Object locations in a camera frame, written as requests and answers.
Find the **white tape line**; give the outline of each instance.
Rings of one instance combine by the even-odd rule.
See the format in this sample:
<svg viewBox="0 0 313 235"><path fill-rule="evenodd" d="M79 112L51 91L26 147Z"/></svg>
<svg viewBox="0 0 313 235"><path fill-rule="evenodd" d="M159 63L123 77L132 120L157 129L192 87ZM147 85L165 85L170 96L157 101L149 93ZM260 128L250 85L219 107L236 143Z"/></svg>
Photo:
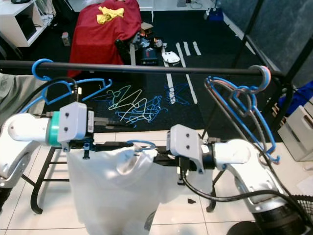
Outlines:
<svg viewBox="0 0 313 235"><path fill-rule="evenodd" d="M165 53L164 47L162 47L161 53ZM164 60L163 60L163 63L164 63L165 67L169 67L168 63L166 63ZM169 91L170 102L171 102L171 104L174 104L176 102L176 100L175 100L175 93L174 93L174 85L173 85L172 75L170 73L167 73L166 74L166 78L167 78L167 86L168 86L168 91Z"/></svg>
<svg viewBox="0 0 313 235"><path fill-rule="evenodd" d="M184 42L184 48L185 48L185 51L186 51L186 55L187 55L187 56L191 55L187 42Z"/></svg>
<svg viewBox="0 0 313 235"><path fill-rule="evenodd" d="M182 51L180 49L180 44L179 43L176 43L176 48L177 48L177 51L178 51L178 54L179 54L179 57L180 57L181 64L185 68L186 67L186 63L185 63L185 60L184 60L184 56L182 55ZM188 85L189 85L189 88L190 88L190 93L191 93L192 99L194 100L194 103L197 104L198 100L197 100L194 88L192 86L192 83L191 83L191 80L190 80L190 77L189 77L188 74L186 74L186 78L187 78L187 82L188 82Z"/></svg>
<svg viewBox="0 0 313 235"><path fill-rule="evenodd" d="M192 44L194 45L194 49L195 49L195 51L196 51L196 54L197 54L197 55L201 55L201 52L200 52L200 50L199 50L199 47L198 47L197 42L193 42Z"/></svg>

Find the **black metal rod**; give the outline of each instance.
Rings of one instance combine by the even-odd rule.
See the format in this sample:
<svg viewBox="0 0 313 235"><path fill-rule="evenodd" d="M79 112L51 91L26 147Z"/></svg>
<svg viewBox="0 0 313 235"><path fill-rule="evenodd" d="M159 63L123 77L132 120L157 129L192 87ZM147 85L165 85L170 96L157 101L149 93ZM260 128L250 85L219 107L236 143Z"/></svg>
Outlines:
<svg viewBox="0 0 313 235"><path fill-rule="evenodd" d="M244 37L242 39L240 49L237 52L236 57L233 60L233 63L231 65L232 68L235 68L237 66L237 64L238 64L239 58L240 58L241 54L243 53L243 50L244 50L244 48L246 46L246 36L251 33L251 31L253 29L253 26L255 24L255 21L256 21L258 15L259 15L259 13L260 13L260 10L261 10L261 7L263 5L263 2L264 2L264 0L258 0L258 2L255 5L254 11L252 13L252 16L250 18L249 24L248 24L248 26L246 28Z"/></svg>
<svg viewBox="0 0 313 235"><path fill-rule="evenodd" d="M69 182L69 179L43 179L46 182Z"/></svg>
<svg viewBox="0 0 313 235"><path fill-rule="evenodd" d="M30 69L34 61L5 61L0 60L0 69ZM161 66L131 66L131 65L101 65L81 63L42 63L39 70L80 70L80 71L107 71L131 73L177 73L177 74L216 74L216 75L261 75L258 70L248 69L219 69L219 68L176 68ZM271 71L272 75L283 77L279 71Z"/></svg>
<svg viewBox="0 0 313 235"><path fill-rule="evenodd" d="M293 87L291 84L287 86L286 98L282 106L279 108L279 111L270 125L271 132L276 132L279 128L279 124L286 114L287 109L289 108L293 98Z"/></svg>
<svg viewBox="0 0 313 235"><path fill-rule="evenodd" d="M255 44L255 42L251 39L249 35L246 35L246 40L250 44L251 48L253 49L259 60L262 62L262 64L272 70L273 67L270 65L269 61L267 60L263 52L259 49L259 47Z"/></svg>
<svg viewBox="0 0 313 235"><path fill-rule="evenodd" d="M308 56L313 50L313 35L309 38L307 43L305 44L304 48L300 52L299 56L297 57L296 61L286 74L285 83L292 82L293 78L296 76L296 74L301 69L304 62L307 60Z"/></svg>
<svg viewBox="0 0 313 235"><path fill-rule="evenodd" d="M67 164L67 162L50 162L50 164Z"/></svg>
<svg viewBox="0 0 313 235"><path fill-rule="evenodd" d="M40 190L40 187L43 183L43 179L45 177L45 174L49 168L49 163L54 155L54 152L55 150L58 149L56 147L51 147L50 150L49 150L49 153L47 155L47 158L45 159L45 163L43 165L43 168L41 169L40 171L40 174L38 176L38 179L36 181L36 185L34 186L34 189L31 193L31 197L30 197L30 207L32 208L32 210L36 213L36 214L42 214L43 213L43 209L41 209L39 206L38 206L38 203L37 203L37 198L38 198L38 193L39 193L39 190Z"/></svg>
<svg viewBox="0 0 313 235"><path fill-rule="evenodd" d="M35 187L36 183L34 181L32 181L31 179L29 179L26 175L22 175L22 179L24 179L26 182L28 182L29 184L31 184L33 187Z"/></svg>
<svg viewBox="0 0 313 235"><path fill-rule="evenodd" d="M225 92L225 90L223 89L223 90L220 92L220 95L223 96L223 95L224 95L224 92ZM212 109L212 111L211 111L211 113L210 113L210 116L209 116L209 118L208 118L208 120L207 120L207 123L206 123L206 125L205 125L204 130L203 130L203 133L202 133L202 135L201 135L201 138L202 138L202 139L204 138L205 133L208 133L208 134L209 134L208 131L209 131L209 128L211 127L211 123L212 123L213 117L214 117L214 115L216 114L216 112L217 112L217 110L218 110L217 107L218 107L217 103L214 103L213 109Z"/></svg>
<svg viewBox="0 0 313 235"><path fill-rule="evenodd" d="M220 177L223 175L223 173L225 172L225 170L221 170L218 174L217 174L217 176L214 178L214 180L213 180L213 182L212 182L212 184L213 184L213 186L216 184L216 182L220 179Z"/></svg>

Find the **black floor mat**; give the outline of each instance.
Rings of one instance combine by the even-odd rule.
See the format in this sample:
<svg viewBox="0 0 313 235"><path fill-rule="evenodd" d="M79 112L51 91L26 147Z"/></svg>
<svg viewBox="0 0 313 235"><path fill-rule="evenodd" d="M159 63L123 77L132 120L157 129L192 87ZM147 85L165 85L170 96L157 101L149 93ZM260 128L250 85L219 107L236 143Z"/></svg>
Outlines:
<svg viewBox="0 0 313 235"><path fill-rule="evenodd" d="M232 60L235 57L241 40L224 22L210 22L203 19L202 11L163 11L154 12L154 21L151 22L151 13L142 12L142 20L151 23L153 27L153 36L162 37L167 43L166 51L174 51L177 53L176 43L180 43L187 67L202 67L202 68L229 68ZM69 32L70 37L73 37L76 21L70 24L59 24L54 29L49 28L36 40L34 45L28 49L24 49L25 60L37 60L40 58L49 58L58 62L68 62L70 55L70 47L64 47L61 40L62 32ZM196 41L202 53L197 56L193 48L193 42ZM186 56L183 48L183 42L187 42L191 52L191 56ZM163 66L160 53L159 66ZM243 55L239 61L239 68L247 68L252 64L259 64L256 56L245 48ZM13 74L30 73L30 70L15 70ZM46 70L38 72L39 75L48 75L51 77L66 75L64 70ZM113 86L110 88L117 91L125 85L132 85L132 91L143 89L141 98L151 99L156 95L162 96L161 108L158 116L151 123L146 120L137 122L137 127L134 131L146 130L168 130L172 125L180 123L194 129L203 129L204 121L207 120L210 114L213 102L208 97L208 93L204 90L203 79L206 75L191 74L192 83L194 85L199 103L193 103L189 87L181 94L181 97L189 102L189 105L183 105L176 102L174 105L166 101L165 86L167 85L165 74L129 74L129 73L83 73L76 79L88 77L103 77L112 78ZM184 74L173 74L174 86L186 84L186 76ZM255 80L246 79L251 84L256 84ZM98 85L84 86L84 93L97 89ZM53 87L48 91L48 97L56 97L62 93L60 86ZM68 99L63 99L52 105L46 106L45 110L58 110L65 105ZM89 100L87 104L95 110L98 117L110 117L118 119L116 110L108 110L108 102L95 102ZM221 119L221 114L213 118L214 135L222 138L236 136L227 121ZM104 129L96 129L96 131L109 131Z"/></svg>

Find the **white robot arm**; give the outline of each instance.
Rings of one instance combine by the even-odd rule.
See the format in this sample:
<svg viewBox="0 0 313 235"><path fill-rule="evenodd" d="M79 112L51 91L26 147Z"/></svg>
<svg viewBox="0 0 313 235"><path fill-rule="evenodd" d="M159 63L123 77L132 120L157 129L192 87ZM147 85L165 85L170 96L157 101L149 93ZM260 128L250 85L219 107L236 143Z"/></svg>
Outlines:
<svg viewBox="0 0 313 235"><path fill-rule="evenodd" d="M20 179L31 153L40 144L62 146L65 152L71 148L83 148L85 159L88 159L89 151L131 146L120 142L94 145L93 125L93 112L79 102L61 108L52 118L38 118L31 114L9 118L0 133L0 208ZM168 154L174 155L175 159L168 158ZM255 146L247 141L207 143L195 130L175 125L168 133L166 150L159 151L154 162L179 166L184 184L200 196L224 202L244 199L256 223L267 234L305 234L307 227L299 211L290 205L285 190L269 167L260 162L259 154ZM227 169L234 175L240 193L254 194L217 198L197 191L188 183L187 170L203 174L206 169L215 167Z"/></svg>

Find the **wire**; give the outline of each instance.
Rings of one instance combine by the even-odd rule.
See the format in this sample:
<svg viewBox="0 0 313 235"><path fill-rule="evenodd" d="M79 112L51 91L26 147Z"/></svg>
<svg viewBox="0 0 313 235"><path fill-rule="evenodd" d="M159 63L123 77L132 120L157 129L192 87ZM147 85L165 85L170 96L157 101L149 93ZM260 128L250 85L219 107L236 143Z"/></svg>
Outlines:
<svg viewBox="0 0 313 235"><path fill-rule="evenodd" d="M78 86L77 86L77 82L73 79L73 78L69 78L69 77L62 77L62 78L56 78L53 79L51 81L48 81L44 84L42 84L39 88L37 88L32 94L30 94L26 100L16 109L15 113L19 113L40 91L42 91L44 88L58 83L60 81L66 81L66 82L72 82L74 84L74 93L77 93L78 90Z"/></svg>
<svg viewBox="0 0 313 235"><path fill-rule="evenodd" d="M303 221L305 221L307 223L307 225L309 225L310 227L313 227L313 223L310 219L310 217L308 216L307 213L305 213L304 209L300 206L300 204L297 202L297 200L295 200L295 198L293 197L293 195L287 190L287 188L282 184L282 182L279 180L276 172L274 171L273 167L271 166L271 162L268 159L268 157L266 156L266 154L261 150L261 148L259 146L257 146L256 144L253 144L256 149L260 152L260 154L263 156L263 158L265 159L265 161L268 164L268 167L270 169L270 171L273 173L274 177L276 178L277 182L280 184L280 186L283 188L283 190L288 194L288 196L277 192L277 191L273 191L273 190L259 190L259 191L254 191L254 192L248 192L248 193L242 193L239 195L235 195L235 196L229 196L229 197L217 197L217 196L212 196L210 194L204 193L198 189L196 189L195 187L193 187L186 179L186 173L185 170L181 167L180 165L180 177L183 180L183 182L186 184L186 186L193 191L195 194L208 199L208 200L212 200L212 201L217 201L217 202L233 202L233 201L238 201L241 199L246 199L249 197L253 197L253 196L258 196L258 195L264 195L264 194L272 194L272 195L276 195L279 196L281 198L283 198L286 202L288 202L291 206L293 206L299 213L299 215L301 216L301 218L303 219Z"/></svg>
<svg viewBox="0 0 313 235"><path fill-rule="evenodd" d="M193 7L192 4L200 5L200 7ZM193 2L190 3L190 7L191 7L191 9L198 10L198 9L201 9L203 7L203 4L199 3L197 1L193 1Z"/></svg>
<svg viewBox="0 0 313 235"><path fill-rule="evenodd" d="M301 217L303 217L303 219L305 221L307 221L308 223L311 224L311 227L313 227L313 223L311 221L311 218L308 216L308 214L304 211L303 207L298 203L298 201L295 199L295 197L289 192L289 190L286 188L286 186L280 181L280 179L278 178L274 168L271 165L271 161L267 158L266 154L261 150L261 148L259 146L257 146L254 143L251 143L254 145L254 147L259 151L259 153L262 155L262 157L265 159L270 171L272 172L272 174L274 175L275 179L277 180L277 182L280 184L280 186L283 188L283 190L288 194L289 198L293 201L294 206L296 206L299 210L299 213L301 215Z"/></svg>

